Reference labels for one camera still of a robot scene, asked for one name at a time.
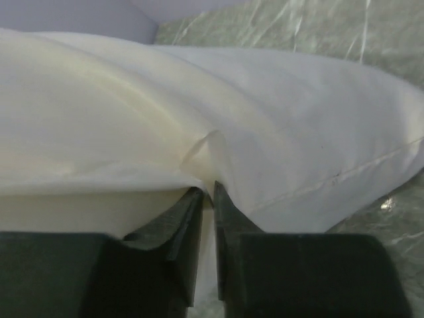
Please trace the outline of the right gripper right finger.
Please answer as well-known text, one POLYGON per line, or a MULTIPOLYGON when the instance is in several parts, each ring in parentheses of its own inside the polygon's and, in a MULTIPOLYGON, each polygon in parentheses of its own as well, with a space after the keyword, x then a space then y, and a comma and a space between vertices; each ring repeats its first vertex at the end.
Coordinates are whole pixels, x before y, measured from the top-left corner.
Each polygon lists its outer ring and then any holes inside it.
POLYGON ((398 271, 370 235, 267 233, 216 183, 218 294, 226 317, 411 317, 398 271))

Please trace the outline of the white pillow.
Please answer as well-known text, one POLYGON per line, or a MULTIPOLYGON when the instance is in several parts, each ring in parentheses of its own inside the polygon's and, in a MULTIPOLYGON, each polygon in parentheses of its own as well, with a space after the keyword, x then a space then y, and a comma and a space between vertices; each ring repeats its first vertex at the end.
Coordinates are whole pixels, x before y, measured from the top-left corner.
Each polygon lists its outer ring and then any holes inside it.
POLYGON ((34 34, 116 62, 195 109, 222 136, 216 180, 267 229, 325 231, 423 167, 423 91, 375 68, 278 50, 34 34))

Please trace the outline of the cream pillowcase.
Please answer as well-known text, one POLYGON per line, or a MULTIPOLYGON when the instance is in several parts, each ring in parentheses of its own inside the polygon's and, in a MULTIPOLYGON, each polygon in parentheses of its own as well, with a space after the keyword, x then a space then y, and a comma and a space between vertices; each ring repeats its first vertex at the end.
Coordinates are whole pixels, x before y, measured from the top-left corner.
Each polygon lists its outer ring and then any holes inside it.
POLYGON ((145 76, 41 34, 1 31, 1 229, 121 237, 191 187, 222 136, 145 76))

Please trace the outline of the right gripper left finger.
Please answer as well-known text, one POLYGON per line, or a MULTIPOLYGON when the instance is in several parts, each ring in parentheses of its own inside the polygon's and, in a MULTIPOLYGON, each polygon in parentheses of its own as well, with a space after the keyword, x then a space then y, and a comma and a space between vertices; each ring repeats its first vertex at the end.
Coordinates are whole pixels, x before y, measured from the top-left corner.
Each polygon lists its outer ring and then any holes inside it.
POLYGON ((203 192, 172 206, 182 218, 161 245, 144 229, 97 233, 1 233, 2 317, 185 317, 193 305, 203 192))

